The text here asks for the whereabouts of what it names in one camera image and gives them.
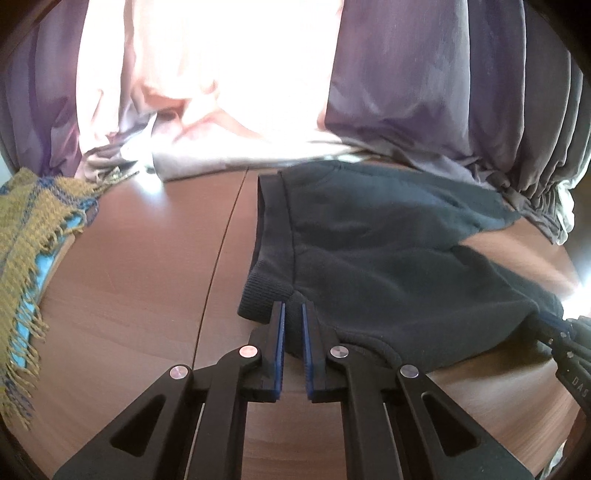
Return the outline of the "purple grey curtain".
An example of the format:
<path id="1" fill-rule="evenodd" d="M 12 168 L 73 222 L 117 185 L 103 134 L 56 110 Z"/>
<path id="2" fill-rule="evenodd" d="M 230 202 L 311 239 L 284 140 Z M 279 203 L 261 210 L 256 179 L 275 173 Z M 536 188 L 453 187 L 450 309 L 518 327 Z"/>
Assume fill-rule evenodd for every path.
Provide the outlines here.
<path id="1" fill-rule="evenodd" d="M 90 2 L 1 5 L 1 149 L 13 170 L 78 177 L 77 62 Z M 329 131 L 358 159 L 497 189 L 564 243 L 590 164 L 590 63 L 563 25 L 587 25 L 589 3 L 340 2 Z"/>

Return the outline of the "yellow plaid fringed blanket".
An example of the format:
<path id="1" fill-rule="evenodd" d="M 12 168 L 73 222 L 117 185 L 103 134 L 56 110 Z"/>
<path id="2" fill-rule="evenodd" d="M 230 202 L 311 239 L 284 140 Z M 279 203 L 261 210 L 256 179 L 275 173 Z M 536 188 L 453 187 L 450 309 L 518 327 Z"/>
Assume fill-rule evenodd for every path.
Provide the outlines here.
<path id="1" fill-rule="evenodd" d="M 32 346 L 48 330 L 39 302 L 48 270 L 67 237 L 92 223 L 102 188 L 19 170 L 1 187 L 1 415 L 30 424 L 40 357 Z"/>

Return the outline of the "dark pants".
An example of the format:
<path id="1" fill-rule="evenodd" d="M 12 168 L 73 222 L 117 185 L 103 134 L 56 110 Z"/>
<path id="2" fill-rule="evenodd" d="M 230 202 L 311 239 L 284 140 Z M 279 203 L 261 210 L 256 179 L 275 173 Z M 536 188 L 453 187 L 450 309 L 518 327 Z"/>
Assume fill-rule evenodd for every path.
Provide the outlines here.
<path id="1" fill-rule="evenodd" d="M 238 313 L 287 307 L 301 355 L 301 307 L 339 342 L 425 372 L 497 347 L 559 299 L 466 245 L 519 214 L 478 186 L 375 164 L 305 163 L 259 177 L 256 244 Z"/>

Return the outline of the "pink sheer curtain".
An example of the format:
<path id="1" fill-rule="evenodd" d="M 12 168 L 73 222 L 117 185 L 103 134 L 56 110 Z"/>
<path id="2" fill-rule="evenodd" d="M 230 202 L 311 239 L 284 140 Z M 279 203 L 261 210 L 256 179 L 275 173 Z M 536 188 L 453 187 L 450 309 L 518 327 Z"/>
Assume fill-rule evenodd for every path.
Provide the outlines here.
<path id="1" fill-rule="evenodd" d="M 77 176 L 161 180 L 360 151 L 325 126 L 339 1 L 92 1 Z"/>

